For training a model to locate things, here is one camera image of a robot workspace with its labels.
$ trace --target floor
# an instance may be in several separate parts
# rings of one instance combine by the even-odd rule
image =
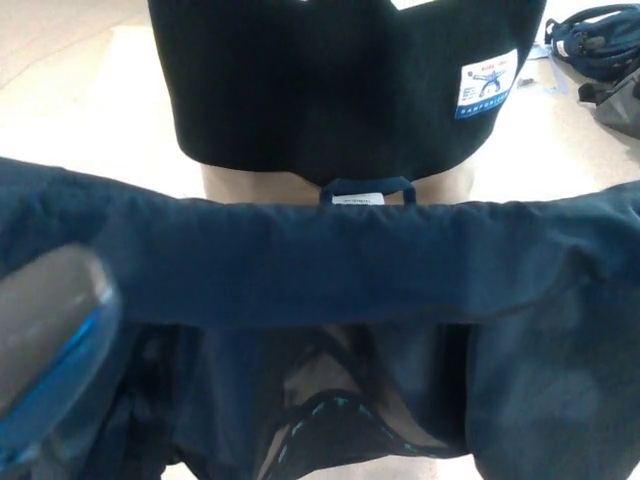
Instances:
[[[603,0],[549,0],[563,19]],[[476,154],[479,200],[550,200],[640,179],[640,141],[598,126],[532,61]],[[178,149],[144,0],[2,0],[0,155],[108,176],[175,197],[203,196]],[[165,480],[190,478],[182,467]],[[477,479],[472,460],[382,459],[313,479]]]

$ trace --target gray bag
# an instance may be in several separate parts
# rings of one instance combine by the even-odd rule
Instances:
[[[581,102],[596,105],[595,118],[599,123],[640,139],[640,59],[612,87],[587,83],[579,93]]]

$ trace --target black bag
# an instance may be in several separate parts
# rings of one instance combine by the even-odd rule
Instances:
[[[637,3],[589,8],[562,23],[550,19],[546,27],[545,43],[554,55],[594,80],[617,82],[640,57]]]
[[[587,83],[580,87],[580,101],[596,105],[596,120],[626,135],[640,138],[640,58],[613,87]]]

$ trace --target white label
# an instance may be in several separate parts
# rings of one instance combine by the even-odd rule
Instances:
[[[391,3],[398,10],[406,10],[407,8],[417,7],[418,5],[424,5],[425,3],[435,2],[437,0],[391,0]]]
[[[381,193],[363,193],[361,195],[341,195],[333,197],[334,205],[384,205]]]
[[[560,40],[559,42],[556,42],[556,48],[558,49],[558,53],[560,55],[562,55],[563,57],[568,57],[569,54],[567,53],[567,51],[564,48],[564,40]]]
[[[462,67],[456,118],[467,118],[500,106],[509,96],[518,71],[518,50]]]

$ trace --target logo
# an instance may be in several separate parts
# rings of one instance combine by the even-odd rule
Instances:
[[[518,50],[462,67],[456,118],[496,108],[507,99],[518,71]]]

